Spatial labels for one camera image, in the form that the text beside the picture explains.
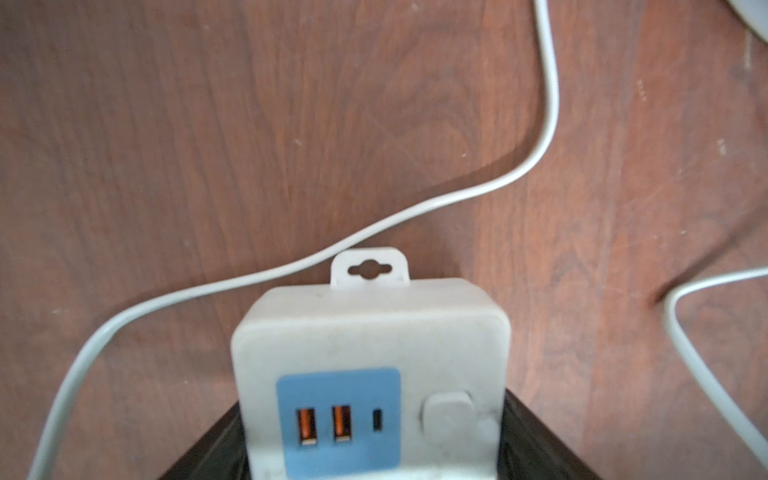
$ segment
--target brown wood grain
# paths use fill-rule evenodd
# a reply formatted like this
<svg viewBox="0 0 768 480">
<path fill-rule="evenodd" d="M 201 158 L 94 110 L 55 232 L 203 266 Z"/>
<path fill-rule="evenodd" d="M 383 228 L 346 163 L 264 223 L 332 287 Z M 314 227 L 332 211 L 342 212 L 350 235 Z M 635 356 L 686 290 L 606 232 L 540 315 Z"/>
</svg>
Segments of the brown wood grain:
<svg viewBox="0 0 768 480">
<path fill-rule="evenodd" d="M 725 2 L 551 2 L 558 132 L 526 178 L 412 220 L 412 276 L 511 317 L 508 386 L 605 478 L 768 478 L 660 327 L 670 282 L 768 263 L 768 48 Z M 508 170 L 542 116 L 525 0 L 0 8 L 0 476 L 83 342 L 159 293 L 303 257 Z M 236 400 L 229 338 L 282 284 L 149 315 L 78 397 L 55 478 L 156 478 Z M 768 432 L 768 283 L 685 299 Z"/>
</svg>

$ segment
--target keyhole slot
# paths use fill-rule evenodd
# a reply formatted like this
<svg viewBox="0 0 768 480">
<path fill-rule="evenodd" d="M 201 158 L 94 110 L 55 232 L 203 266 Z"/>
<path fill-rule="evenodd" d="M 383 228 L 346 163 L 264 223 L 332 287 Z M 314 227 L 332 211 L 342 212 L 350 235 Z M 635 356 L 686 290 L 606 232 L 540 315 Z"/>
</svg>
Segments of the keyhole slot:
<svg viewBox="0 0 768 480">
<path fill-rule="evenodd" d="M 349 275 L 360 275 L 362 278 L 366 280 L 373 280 L 382 273 L 389 273 L 392 271 L 392 265 L 384 264 L 375 261 L 375 260 L 366 260 L 365 262 L 361 263 L 360 265 L 354 265 L 351 266 L 347 273 Z"/>
</svg>

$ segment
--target white cable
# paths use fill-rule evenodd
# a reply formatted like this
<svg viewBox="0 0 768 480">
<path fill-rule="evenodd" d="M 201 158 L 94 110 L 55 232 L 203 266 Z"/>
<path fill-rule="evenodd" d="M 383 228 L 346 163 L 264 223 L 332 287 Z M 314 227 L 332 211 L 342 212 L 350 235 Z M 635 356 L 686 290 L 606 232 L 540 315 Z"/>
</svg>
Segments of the white cable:
<svg viewBox="0 0 768 480">
<path fill-rule="evenodd" d="M 134 305 L 113 316 L 96 330 L 85 345 L 83 345 L 83 348 L 69 368 L 67 375 L 61 382 L 61 386 L 59 387 L 53 405 L 51 406 L 51 411 L 48 413 L 48 418 L 45 420 L 45 427 L 43 427 L 40 442 L 38 443 L 38 449 L 32 460 L 27 479 L 40 480 L 48 478 L 50 475 L 58 450 L 58 444 L 61 441 L 65 423 L 71 411 L 72 402 L 85 379 L 86 373 L 88 373 L 88 369 L 91 368 L 96 357 L 98 357 L 104 347 L 109 343 L 112 336 L 130 322 L 133 322 L 148 313 L 185 300 L 191 300 L 193 298 L 210 295 L 212 293 L 219 293 L 225 290 L 232 290 L 242 286 L 254 285 L 256 283 L 274 280 L 285 275 L 290 275 L 291 273 L 299 272 L 310 266 L 317 265 L 324 260 L 328 260 L 339 252 L 353 247 L 363 240 L 390 227 L 394 227 L 399 223 L 426 214 L 440 207 L 445 207 L 462 200 L 492 192 L 505 185 L 509 185 L 528 173 L 538 163 L 549 147 L 552 136 L 554 135 L 554 128 L 558 122 L 558 110 L 560 108 L 558 67 L 554 59 L 554 45 L 552 44 L 552 32 L 549 25 L 549 12 L 546 0 L 534 0 L 534 10 L 536 14 L 536 29 L 538 32 L 541 68 L 544 72 L 545 115 L 541 133 L 539 134 L 536 145 L 534 145 L 531 153 L 522 163 L 508 173 L 483 184 L 468 187 L 463 190 L 457 190 L 449 194 L 438 195 L 437 197 L 424 200 L 419 204 L 408 207 L 363 228 L 357 233 L 353 233 L 347 238 L 334 243 L 330 247 L 309 255 L 308 257 L 304 257 L 301 260 L 261 272 L 251 273 L 249 275 L 238 276 L 228 280 L 221 280 L 220 282 L 193 286 L 177 292 L 167 293 L 151 300 L 147 300 L 146 302 L 139 303 L 138 305 Z"/>
<path fill-rule="evenodd" d="M 686 366 L 693 374 L 699 386 L 710 397 L 710 401 L 720 414 L 726 419 L 730 427 L 746 443 L 746 446 L 752 450 L 765 469 L 768 469 L 768 440 L 760 433 L 760 430 L 744 415 L 739 406 L 730 398 L 717 377 L 713 375 L 707 364 L 701 359 L 699 353 L 694 348 L 686 336 L 680 322 L 677 321 L 675 307 L 677 301 L 689 293 L 697 292 L 711 286 L 724 285 L 725 283 L 739 282 L 759 276 L 768 276 L 768 266 L 754 268 L 751 270 L 741 270 L 739 272 L 726 273 L 725 275 L 713 276 L 698 280 L 696 282 L 685 283 L 669 292 L 664 299 L 664 327 L 667 334 L 672 339 L 672 343 L 677 349 L 677 353 L 685 362 Z"/>
</svg>

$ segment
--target orange usb port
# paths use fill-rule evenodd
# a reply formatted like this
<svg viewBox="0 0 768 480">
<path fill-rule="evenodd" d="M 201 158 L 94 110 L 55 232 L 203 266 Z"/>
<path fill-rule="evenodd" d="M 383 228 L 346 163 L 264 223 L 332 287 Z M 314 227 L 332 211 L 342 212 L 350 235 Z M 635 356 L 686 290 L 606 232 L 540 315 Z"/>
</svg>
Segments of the orange usb port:
<svg viewBox="0 0 768 480">
<path fill-rule="evenodd" d="M 298 409 L 296 417 L 299 421 L 299 442 L 301 445 L 317 444 L 315 429 L 315 409 Z"/>
<path fill-rule="evenodd" d="M 333 407 L 333 439 L 337 442 L 352 440 L 352 409 L 349 405 Z"/>
</svg>

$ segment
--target power strip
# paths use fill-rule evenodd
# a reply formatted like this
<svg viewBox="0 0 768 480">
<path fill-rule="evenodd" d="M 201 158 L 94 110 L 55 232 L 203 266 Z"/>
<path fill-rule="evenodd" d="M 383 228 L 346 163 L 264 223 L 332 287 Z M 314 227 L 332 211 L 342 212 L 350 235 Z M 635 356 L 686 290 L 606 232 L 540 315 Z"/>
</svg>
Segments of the power strip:
<svg viewBox="0 0 768 480">
<path fill-rule="evenodd" d="M 390 266 L 366 280 L 365 260 Z M 496 478 L 509 321 L 462 279 L 353 249 L 251 307 L 232 360 L 255 479 Z"/>
</svg>

